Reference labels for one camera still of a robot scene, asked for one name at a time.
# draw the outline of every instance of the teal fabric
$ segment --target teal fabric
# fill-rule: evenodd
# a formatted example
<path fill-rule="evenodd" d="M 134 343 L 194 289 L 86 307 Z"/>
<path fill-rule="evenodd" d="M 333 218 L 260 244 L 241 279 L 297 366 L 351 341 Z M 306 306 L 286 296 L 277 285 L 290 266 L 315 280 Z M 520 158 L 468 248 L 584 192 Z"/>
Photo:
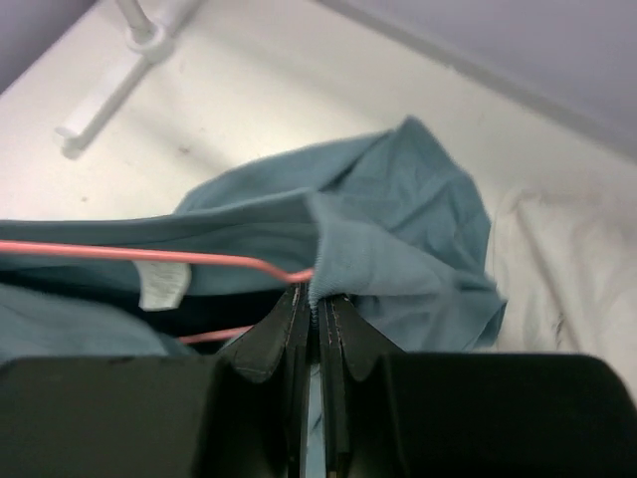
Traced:
<path fill-rule="evenodd" d="M 408 351 L 466 351 L 491 343 L 502 320 L 503 302 L 484 275 L 489 230 L 471 177 L 410 118 L 395 130 L 229 171 L 191 191 L 170 216 L 7 221 L 0 238 L 245 255 L 288 271 L 314 267 L 313 306 L 348 293 L 363 317 Z M 0 273 L 70 290 L 139 291 L 137 273 L 125 262 L 5 255 Z M 258 271 L 193 266 L 187 294 L 277 287 Z M 94 318 L 83 323 L 86 314 L 73 298 L 41 295 L 31 303 L 33 294 L 18 293 L 10 306 L 4 301 L 11 291 L 0 294 L 0 358 L 28 355 L 30 343 L 46 343 L 40 352 L 51 355 L 101 354 L 108 347 L 168 353 L 139 319 L 82 303 Z M 52 334 L 58 324 L 69 333 Z M 311 410 L 315 429 L 319 415 Z"/>

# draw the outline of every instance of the white label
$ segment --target white label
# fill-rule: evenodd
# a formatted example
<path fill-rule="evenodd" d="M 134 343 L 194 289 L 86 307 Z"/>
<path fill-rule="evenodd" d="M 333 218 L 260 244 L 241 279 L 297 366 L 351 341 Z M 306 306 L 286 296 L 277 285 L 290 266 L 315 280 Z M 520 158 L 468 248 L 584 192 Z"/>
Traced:
<path fill-rule="evenodd" d="M 180 262 L 134 261 L 141 280 L 139 307 L 145 311 L 177 309 L 190 284 L 190 266 Z"/>

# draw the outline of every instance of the white plastic bracket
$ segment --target white plastic bracket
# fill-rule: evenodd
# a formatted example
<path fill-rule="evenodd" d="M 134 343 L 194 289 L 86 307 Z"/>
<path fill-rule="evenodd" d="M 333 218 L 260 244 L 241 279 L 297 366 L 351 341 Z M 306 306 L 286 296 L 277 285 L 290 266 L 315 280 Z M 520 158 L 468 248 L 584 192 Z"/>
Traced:
<path fill-rule="evenodd" d="M 66 157 L 76 157 L 93 140 L 150 67 L 172 52 L 173 37 L 201 0 L 164 0 L 153 21 L 136 0 L 118 0 L 127 22 L 128 51 L 54 131 Z"/>

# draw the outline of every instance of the pink wire hanger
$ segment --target pink wire hanger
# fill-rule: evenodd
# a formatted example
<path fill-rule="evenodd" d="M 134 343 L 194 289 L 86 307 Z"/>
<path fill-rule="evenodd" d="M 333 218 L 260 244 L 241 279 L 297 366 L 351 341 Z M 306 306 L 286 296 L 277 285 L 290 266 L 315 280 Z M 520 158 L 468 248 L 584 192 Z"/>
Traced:
<path fill-rule="evenodd" d="M 294 273 L 286 272 L 269 262 L 254 257 L 202 254 L 197 252 L 155 251 L 149 249 L 131 249 L 127 247 L 83 246 L 76 244 L 0 240 L 0 253 L 108 259 L 114 261 L 180 262 L 212 266 L 245 267 L 265 272 L 288 284 L 307 282 L 312 278 L 313 273 L 313 269 L 305 269 Z M 184 344 L 225 341 L 243 334 L 249 329 L 250 327 L 241 327 L 181 337 L 179 339 Z"/>

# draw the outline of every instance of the gray wall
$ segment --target gray wall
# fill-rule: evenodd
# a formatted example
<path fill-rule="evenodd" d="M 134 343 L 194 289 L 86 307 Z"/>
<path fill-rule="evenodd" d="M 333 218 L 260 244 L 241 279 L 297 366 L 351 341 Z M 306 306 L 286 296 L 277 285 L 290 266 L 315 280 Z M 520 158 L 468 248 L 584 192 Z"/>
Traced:
<path fill-rule="evenodd" d="M 637 152 L 636 0 L 321 1 Z"/>
<path fill-rule="evenodd" d="M 0 0 L 0 93 L 96 0 Z"/>

